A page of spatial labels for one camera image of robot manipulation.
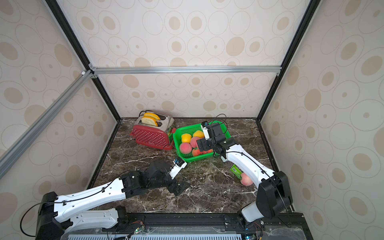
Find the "yellow peach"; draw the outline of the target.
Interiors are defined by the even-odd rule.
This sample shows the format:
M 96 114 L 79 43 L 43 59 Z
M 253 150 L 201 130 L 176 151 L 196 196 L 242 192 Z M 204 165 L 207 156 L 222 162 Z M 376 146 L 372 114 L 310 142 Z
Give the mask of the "yellow peach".
M 193 137 L 197 137 L 197 138 L 201 139 L 201 138 L 204 138 L 205 135 L 201 130 L 198 130 L 198 131 L 194 132 Z
M 190 134 L 182 134 L 181 141 L 182 143 L 190 143 L 192 136 Z

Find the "pink peach with stem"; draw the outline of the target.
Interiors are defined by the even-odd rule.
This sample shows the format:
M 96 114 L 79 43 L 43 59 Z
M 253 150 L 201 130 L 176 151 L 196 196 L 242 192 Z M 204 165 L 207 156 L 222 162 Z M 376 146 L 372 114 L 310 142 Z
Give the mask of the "pink peach with stem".
M 183 155 L 187 155 L 192 152 L 192 146 L 190 143 L 181 143 L 179 146 L 179 150 Z

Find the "pink peach with leaf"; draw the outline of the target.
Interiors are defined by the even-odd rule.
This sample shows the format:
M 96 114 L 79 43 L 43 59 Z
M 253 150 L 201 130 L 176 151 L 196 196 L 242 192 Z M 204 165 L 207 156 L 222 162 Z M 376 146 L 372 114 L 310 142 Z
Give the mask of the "pink peach with leaf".
M 241 183 L 244 186 L 251 186 L 253 181 L 249 176 L 246 175 L 246 173 L 241 173 Z

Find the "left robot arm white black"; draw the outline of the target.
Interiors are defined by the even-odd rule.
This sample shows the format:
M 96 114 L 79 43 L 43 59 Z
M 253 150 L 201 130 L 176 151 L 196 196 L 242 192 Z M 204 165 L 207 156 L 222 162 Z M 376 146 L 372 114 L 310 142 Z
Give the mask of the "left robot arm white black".
M 82 192 L 57 195 L 44 194 L 39 207 L 36 240 L 59 240 L 65 233 L 99 227 L 110 229 L 118 225 L 124 213 L 116 209 L 95 211 L 101 205 L 146 194 L 149 190 L 166 188 L 179 196 L 190 187 L 188 182 L 179 182 L 176 175 L 187 163 L 177 158 L 173 164 L 154 161 L 144 170 L 125 171 L 104 185 Z

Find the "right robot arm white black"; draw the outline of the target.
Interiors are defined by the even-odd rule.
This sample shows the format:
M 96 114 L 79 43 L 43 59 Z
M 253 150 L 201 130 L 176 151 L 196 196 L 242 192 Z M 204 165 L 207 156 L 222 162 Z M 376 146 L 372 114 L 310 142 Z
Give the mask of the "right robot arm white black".
M 243 219 L 249 223 L 262 218 L 272 219 L 293 203 L 289 179 L 282 171 L 267 168 L 233 138 L 226 137 L 220 123 L 201 123 L 204 138 L 197 141 L 200 151 L 213 150 L 215 158 L 232 162 L 248 176 L 257 188 L 257 198 L 241 210 Z

